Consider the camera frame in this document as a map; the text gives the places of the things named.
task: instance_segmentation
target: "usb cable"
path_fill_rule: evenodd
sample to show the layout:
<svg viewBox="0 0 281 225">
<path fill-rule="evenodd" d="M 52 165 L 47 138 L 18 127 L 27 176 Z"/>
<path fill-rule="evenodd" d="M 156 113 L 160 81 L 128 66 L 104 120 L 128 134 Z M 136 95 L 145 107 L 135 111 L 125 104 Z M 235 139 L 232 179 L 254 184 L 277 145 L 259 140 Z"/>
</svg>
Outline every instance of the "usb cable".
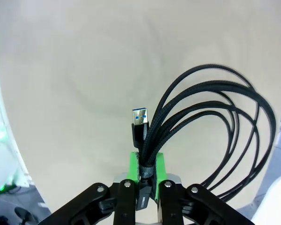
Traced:
<svg viewBox="0 0 281 225">
<path fill-rule="evenodd" d="M 183 79 L 185 79 L 187 76 L 197 71 L 204 70 L 204 69 L 220 69 L 220 70 L 228 71 L 231 74 L 237 76 L 240 80 L 242 80 L 245 83 L 245 85 L 236 82 L 222 81 L 222 80 L 202 82 L 185 89 L 177 96 L 175 96 L 172 100 L 168 101 L 167 104 L 165 103 L 170 93 Z M 191 105 L 177 112 L 176 114 L 174 114 L 173 116 L 169 117 L 166 120 L 166 117 L 169 115 L 173 107 L 177 103 L 179 103 L 182 99 L 191 97 L 193 94 L 201 93 L 205 91 L 213 92 L 220 95 L 224 101 L 223 102 L 206 101 L 195 105 Z M 256 102 L 256 112 L 254 118 L 252 118 L 245 111 L 243 111 L 242 109 L 238 108 L 235 105 L 233 100 L 229 97 L 229 94 L 227 94 L 229 92 L 244 95 Z M 224 115 L 212 109 L 225 109 L 229 113 L 230 118 L 227 119 Z M 269 121 L 270 138 L 269 138 L 268 147 L 266 148 L 266 152 L 261 157 L 261 160 L 257 164 L 257 159 L 259 157 L 260 139 L 259 139 L 259 132 L 256 124 L 258 121 L 260 109 L 262 109 L 265 112 L 267 119 Z M 198 112 L 184 119 L 182 122 L 180 122 L 183 118 L 187 117 L 189 113 L 195 112 L 197 110 L 203 110 L 203 111 Z M 237 71 L 222 65 L 206 64 L 206 65 L 201 65 L 191 68 L 186 72 L 184 72 L 169 86 L 169 88 L 164 93 L 163 97 L 161 98 L 157 106 L 150 127 L 148 124 L 146 109 L 137 109 L 133 111 L 133 121 L 134 121 L 132 125 L 133 134 L 134 134 L 133 143 L 134 146 L 139 149 L 140 165 L 148 168 L 153 167 L 158 151 L 173 135 L 175 135 L 179 130 L 181 130 L 184 126 L 191 123 L 192 121 L 207 115 L 213 115 L 219 117 L 226 125 L 228 131 L 228 147 L 226 149 L 226 153 L 222 159 L 222 162 L 219 164 L 218 168 L 201 183 L 201 185 L 203 185 L 206 188 L 209 188 L 209 190 L 215 189 L 233 173 L 233 171 L 237 168 L 241 160 L 244 158 L 253 137 L 255 136 L 256 138 L 255 156 L 249 174 L 242 181 L 236 184 L 233 188 L 218 195 L 219 198 L 221 198 L 223 201 L 226 202 L 231 198 L 233 198 L 235 195 L 237 195 L 260 173 L 260 171 L 262 170 L 263 166 L 265 165 L 270 155 L 274 142 L 275 133 L 276 133 L 276 120 L 271 106 L 258 92 L 256 92 L 256 90 L 253 88 L 250 82 Z M 212 187 L 209 187 L 211 183 L 215 180 L 217 175 L 220 173 L 220 171 L 223 169 L 223 167 L 228 163 L 229 159 L 231 158 L 236 148 L 238 136 L 239 136 L 239 130 L 240 130 L 240 122 L 239 122 L 240 116 L 244 117 L 252 125 L 248 142 L 244 147 L 244 150 L 241 153 L 240 157 L 238 158 L 236 163 L 232 166 L 232 168 L 228 171 L 228 173 Z M 155 176 L 150 177 L 150 179 L 152 179 L 152 184 L 155 183 L 154 177 Z"/>
</svg>

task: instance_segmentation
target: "floor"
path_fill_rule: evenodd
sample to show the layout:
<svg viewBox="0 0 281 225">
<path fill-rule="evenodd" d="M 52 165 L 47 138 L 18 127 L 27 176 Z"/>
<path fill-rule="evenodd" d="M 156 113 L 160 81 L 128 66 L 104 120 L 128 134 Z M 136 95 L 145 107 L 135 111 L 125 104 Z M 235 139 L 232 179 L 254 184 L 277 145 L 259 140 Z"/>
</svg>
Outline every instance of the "floor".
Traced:
<svg viewBox="0 0 281 225">
<path fill-rule="evenodd" d="M 251 219 L 264 198 L 271 184 L 281 176 L 281 131 L 279 133 L 278 142 L 275 146 L 273 157 L 271 158 L 268 170 L 254 201 L 238 209 L 247 218 Z M 0 195 L 0 215 L 4 215 L 9 219 L 10 224 L 18 224 L 21 220 L 14 213 L 16 206 L 29 210 L 38 221 L 45 219 L 50 215 L 50 211 L 46 207 L 42 197 L 35 186 L 22 188 L 20 192 L 12 195 Z"/>
</svg>

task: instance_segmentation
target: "metal usb plug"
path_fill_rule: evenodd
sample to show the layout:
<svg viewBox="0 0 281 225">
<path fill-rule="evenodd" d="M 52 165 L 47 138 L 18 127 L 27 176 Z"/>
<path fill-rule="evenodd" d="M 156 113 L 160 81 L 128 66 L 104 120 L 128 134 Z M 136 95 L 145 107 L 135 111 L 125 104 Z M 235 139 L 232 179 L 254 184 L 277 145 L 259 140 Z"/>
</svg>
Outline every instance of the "metal usb plug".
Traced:
<svg viewBox="0 0 281 225">
<path fill-rule="evenodd" d="M 146 108 L 133 109 L 132 113 L 133 113 L 133 124 L 134 125 L 141 125 L 144 123 L 148 123 Z"/>
<path fill-rule="evenodd" d="M 144 140 L 147 135 L 147 131 L 149 129 L 147 109 L 146 108 L 133 109 L 132 114 L 133 114 L 133 124 L 131 126 L 132 126 L 133 145 L 138 149 L 142 149 Z"/>
</svg>

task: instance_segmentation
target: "coiled cable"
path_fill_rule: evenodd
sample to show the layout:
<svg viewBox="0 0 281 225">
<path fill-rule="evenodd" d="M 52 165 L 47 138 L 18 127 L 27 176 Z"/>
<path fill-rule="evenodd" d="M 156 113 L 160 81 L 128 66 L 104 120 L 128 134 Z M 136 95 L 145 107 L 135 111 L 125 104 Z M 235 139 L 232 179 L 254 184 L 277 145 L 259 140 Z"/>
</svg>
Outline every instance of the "coiled cable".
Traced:
<svg viewBox="0 0 281 225">
<path fill-rule="evenodd" d="M 236 75 L 239 79 L 241 79 L 246 84 L 246 86 L 236 82 L 221 81 L 221 80 L 202 82 L 185 89 L 177 96 L 175 96 L 172 100 L 170 100 L 167 104 L 165 104 L 170 93 L 183 79 L 203 69 L 221 69 L 221 70 L 228 71 Z M 165 121 L 165 118 L 173 109 L 173 107 L 177 103 L 179 103 L 182 99 L 189 97 L 193 94 L 201 93 L 205 91 L 213 92 L 222 96 L 229 104 L 221 101 L 201 102 L 177 112 L 176 114 L 174 114 L 173 116 L 171 116 Z M 238 93 L 254 100 L 256 102 L 256 112 L 254 118 L 248 115 L 245 111 L 239 109 L 234 104 L 232 99 L 224 92 Z M 185 116 L 187 116 L 189 113 L 194 112 L 196 110 L 204 110 L 204 109 L 208 109 L 208 110 L 190 116 L 178 124 L 178 122 L 182 120 Z M 231 118 L 231 125 L 229 124 L 228 120 L 224 115 L 222 115 L 218 111 L 214 111 L 210 109 L 227 110 Z M 269 121 L 270 138 L 269 138 L 269 145 L 267 147 L 267 150 L 264 156 L 262 157 L 262 159 L 260 160 L 260 162 L 257 164 L 257 159 L 259 156 L 260 139 L 259 139 L 259 132 L 256 124 L 258 121 L 260 109 L 262 109 L 265 112 L 267 119 Z M 216 65 L 216 64 L 205 64 L 205 65 L 197 66 L 184 72 L 169 86 L 169 88 L 166 90 L 166 92 L 164 93 L 163 97 L 161 98 L 157 106 L 157 109 L 155 111 L 155 114 L 151 122 L 151 126 L 149 127 L 146 138 L 144 140 L 144 144 L 142 148 L 139 149 L 140 164 L 147 167 L 153 166 L 158 151 L 174 134 L 176 134 L 179 130 L 181 130 L 184 126 L 191 123 L 192 121 L 207 115 L 213 115 L 219 117 L 226 125 L 227 132 L 228 132 L 228 145 L 220 165 L 207 179 L 205 179 L 201 183 L 201 185 L 208 188 L 210 191 L 215 189 L 220 184 L 222 184 L 233 173 L 233 171 L 237 168 L 237 166 L 245 156 L 251 144 L 253 136 L 255 135 L 256 137 L 255 156 L 249 174 L 233 188 L 218 195 L 219 198 L 221 198 L 223 201 L 226 202 L 229 201 L 231 198 L 233 198 L 235 195 L 237 195 L 245 186 L 248 185 L 248 183 L 250 183 L 260 173 L 261 169 L 265 165 L 270 155 L 270 151 L 272 149 L 275 133 L 276 133 L 275 115 L 269 103 L 259 93 L 255 91 L 253 86 L 244 76 L 242 76 L 240 73 L 229 67 Z M 215 180 L 215 178 L 218 176 L 220 171 L 223 169 L 223 167 L 230 160 L 236 148 L 238 137 L 239 137 L 240 115 L 246 118 L 252 125 L 248 142 L 243 152 L 241 153 L 240 157 L 238 158 L 234 166 L 230 169 L 230 171 L 228 171 L 228 173 L 220 181 L 218 181 L 213 186 L 209 187 L 211 183 Z"/>
</svg>

